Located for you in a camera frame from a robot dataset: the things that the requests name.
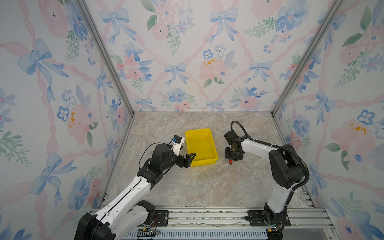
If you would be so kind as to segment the yellow plastic bin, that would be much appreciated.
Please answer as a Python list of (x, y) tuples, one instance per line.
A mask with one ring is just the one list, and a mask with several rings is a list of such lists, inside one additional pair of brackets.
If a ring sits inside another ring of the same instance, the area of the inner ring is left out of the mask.
[(196, 154), (191, 167), (213, 165), (219, 159), (211, 129), (185, 132), (188, 154)]

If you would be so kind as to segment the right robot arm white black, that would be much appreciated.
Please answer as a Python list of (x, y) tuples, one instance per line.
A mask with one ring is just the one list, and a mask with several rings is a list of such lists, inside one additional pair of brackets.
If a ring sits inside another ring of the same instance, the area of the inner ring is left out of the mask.
[(275, 186), (264, 206), (262, 217), (255, 220), (264, 221), (268, 226), (281, 227), (296, 189), (308, 180), (308, 168), (291, 146), (278, 146), (247, 136), (240, 137), (234, 130), (225, 133), (224, 137), (230, 145), (225, 150), (225, 158), (229, 161), (242, 160), (245, 153), (250, 153), (270, 162)]

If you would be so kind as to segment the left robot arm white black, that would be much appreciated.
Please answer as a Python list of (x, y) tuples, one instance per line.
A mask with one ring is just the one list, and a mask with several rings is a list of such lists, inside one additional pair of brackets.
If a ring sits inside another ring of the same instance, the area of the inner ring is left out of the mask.
[(146, 195), (173, 166), (189, 168), (195, 153), (180, 154), (182, 144), (159, 143), (152, 157), (146, 160), (131, 183), (109, 204), (95, 214), (86, 213), (80, 219), (76, 240), (120, 240), (136, 227), (155, 223), (155, 206)]

